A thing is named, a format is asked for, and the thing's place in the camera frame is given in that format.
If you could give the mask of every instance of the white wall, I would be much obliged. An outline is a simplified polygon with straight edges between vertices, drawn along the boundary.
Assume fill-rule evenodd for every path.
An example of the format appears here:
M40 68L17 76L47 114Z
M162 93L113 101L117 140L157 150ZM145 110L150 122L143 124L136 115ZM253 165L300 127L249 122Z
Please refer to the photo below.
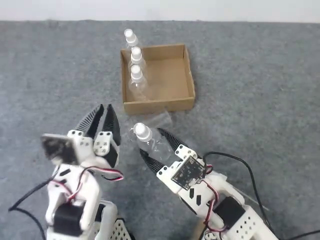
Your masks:
M320 0L2 0L0 20L320 23Z

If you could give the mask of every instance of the plastic bottle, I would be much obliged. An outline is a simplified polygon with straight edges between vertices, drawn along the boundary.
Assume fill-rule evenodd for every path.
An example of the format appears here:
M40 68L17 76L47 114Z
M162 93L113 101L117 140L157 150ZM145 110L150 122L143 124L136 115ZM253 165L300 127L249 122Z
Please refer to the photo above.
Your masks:
M142 122L138 122L134 125L133 131L137 137L139 148L146 151L149 157L159 161L169 159L172 154L171 147L156 128L149 128Z
M127 49L131 49L133 47L139 46L139 40L137 36L135 35L134 31L132 29L126 29L124 30L124 36L126 40L125 47Z
M129 71L131 70L132 65L139 65L144 76L146 76L147 64L142 56L141 49L138 46L131 48L131 57L130 62L128 64Z
M147 79L144 77L139 65L133 65L131 67L129 89L136 101L146 101L150 99Z

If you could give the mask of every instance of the cardboard box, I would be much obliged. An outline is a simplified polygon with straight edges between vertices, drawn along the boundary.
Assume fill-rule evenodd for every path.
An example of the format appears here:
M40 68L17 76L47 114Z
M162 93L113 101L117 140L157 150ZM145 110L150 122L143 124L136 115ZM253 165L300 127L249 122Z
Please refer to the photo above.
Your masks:
M128 63L130 51L121 50L122 101L129 115L158 111L192 109L195 102L195 85L190 71L190 59L184 44L148 46L142 48L148 69L148 85L152 92L149 101L134 101L129 90Z

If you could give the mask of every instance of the robotic arm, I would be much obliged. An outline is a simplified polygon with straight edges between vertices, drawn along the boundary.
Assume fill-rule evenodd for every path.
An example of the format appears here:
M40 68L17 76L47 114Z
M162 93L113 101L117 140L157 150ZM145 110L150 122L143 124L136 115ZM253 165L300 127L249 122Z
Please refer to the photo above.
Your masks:
M111 104L102 130L96 132L104 113L102 104L88 113L65 135L44 134L42 146L56 165L48 184L49 205L45 214L48 240L102 240L118 236L131 240L124 222L117 219L114 203L101 200L102 191L94 173L119 181L120 127Z
M215 171L206 173L205 163L195 151L168 131L158 130L179 160L166 166L143 150L140 155L157 178L204 219L202 240L278 240L226 176ZM225 196L223 200L219 199L221 195Z

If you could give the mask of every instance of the bottle cap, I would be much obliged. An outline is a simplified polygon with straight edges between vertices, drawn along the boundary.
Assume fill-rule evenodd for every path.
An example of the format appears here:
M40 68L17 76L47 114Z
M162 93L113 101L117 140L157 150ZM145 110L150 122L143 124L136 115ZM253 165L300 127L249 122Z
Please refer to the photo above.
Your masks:
M134 64L140 64L142 62L142 53L141 49L138 46L135 46L131 49L131 62Z
M140 83L143 80L143 74L139 65L132 65L131 79L135 83Z
M138 44L138 38L134 34L134 31L132 31L132 29L124 30L124 36L129 46L134 47Z
M142 122L138 122L133 127L133 132L136 137L142 142L148 142L152 139L151 129L144 125Z

